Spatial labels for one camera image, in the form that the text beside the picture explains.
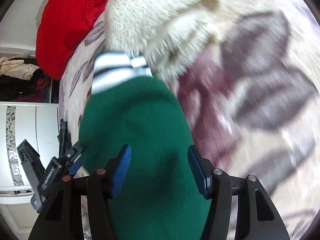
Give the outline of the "green varsity jacket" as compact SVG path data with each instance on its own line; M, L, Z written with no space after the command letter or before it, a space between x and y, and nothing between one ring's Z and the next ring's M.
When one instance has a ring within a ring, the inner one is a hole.
M141 57L104 52L94 61L79 142L92 173L131 147L121 193L109 202L119 239L199 239L210 203L198 192L187 149L193 143L176 97Z

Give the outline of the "beige clothes pile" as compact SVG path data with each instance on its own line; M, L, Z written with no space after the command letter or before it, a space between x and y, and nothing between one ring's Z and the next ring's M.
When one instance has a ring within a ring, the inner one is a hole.
M15 77L21 80L31 80L35 71L39 69L34 64L27 64L24 60L9 60L7 57L1 57L1 75Z

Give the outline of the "white wardrobe cabinet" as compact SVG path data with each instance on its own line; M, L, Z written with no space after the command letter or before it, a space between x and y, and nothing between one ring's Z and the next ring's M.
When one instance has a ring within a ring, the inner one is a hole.
M57 104L1 102L1 215L19 237L37 219L31 198L39 177L31 159L46 168L58 156L58 133Z

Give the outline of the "red garment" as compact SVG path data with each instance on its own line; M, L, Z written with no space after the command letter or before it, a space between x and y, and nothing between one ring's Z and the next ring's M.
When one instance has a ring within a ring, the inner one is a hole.
M55 80L61 79L69 58L93 29L108 0L49 0L36 35L38 66Z

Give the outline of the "cream fluffy folded blanket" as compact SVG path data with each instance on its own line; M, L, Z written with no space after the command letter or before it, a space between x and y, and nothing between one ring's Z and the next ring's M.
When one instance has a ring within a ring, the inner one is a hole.
M216 39L214 21L222 1L108 0L106 49L142 55L153 74L174 83Z

